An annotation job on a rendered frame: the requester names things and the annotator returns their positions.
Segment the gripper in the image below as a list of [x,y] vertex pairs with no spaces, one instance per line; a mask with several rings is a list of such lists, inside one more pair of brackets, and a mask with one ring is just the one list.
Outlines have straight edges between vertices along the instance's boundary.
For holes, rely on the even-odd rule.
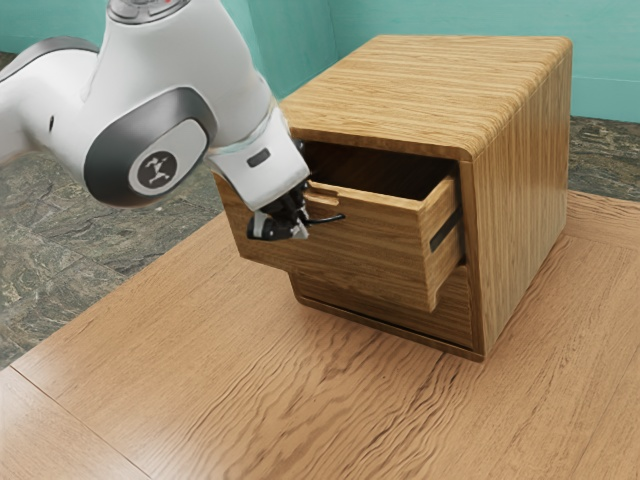
[[304,197],[307,188],[307,183],[300,183],[265,205],[263,212],[256,211],[247,224],[247,238],[259,241],[278,240],[278,224],[281,224],[283,240],[308,239],[309,215]]

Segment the wooden drawer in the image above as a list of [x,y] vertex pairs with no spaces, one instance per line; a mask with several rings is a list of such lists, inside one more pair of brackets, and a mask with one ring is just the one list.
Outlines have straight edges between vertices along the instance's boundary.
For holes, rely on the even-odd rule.
[[452,172],[422,200],[310,182],[307,211],[323,221],[305,240],[248,239],[251,211],[225,180],[215,183],[241,257],[339,289],[432,312],[463,255],[459,227],[433,243],[461,207]]

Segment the wooden drawer cabinet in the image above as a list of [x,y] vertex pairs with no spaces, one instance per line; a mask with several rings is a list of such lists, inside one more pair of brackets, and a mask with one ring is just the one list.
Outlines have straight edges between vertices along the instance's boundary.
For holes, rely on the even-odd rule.
[[476,361],[566,224],[572,53],[563,36],[379,35],[281,104],[296,138],[458,163]]

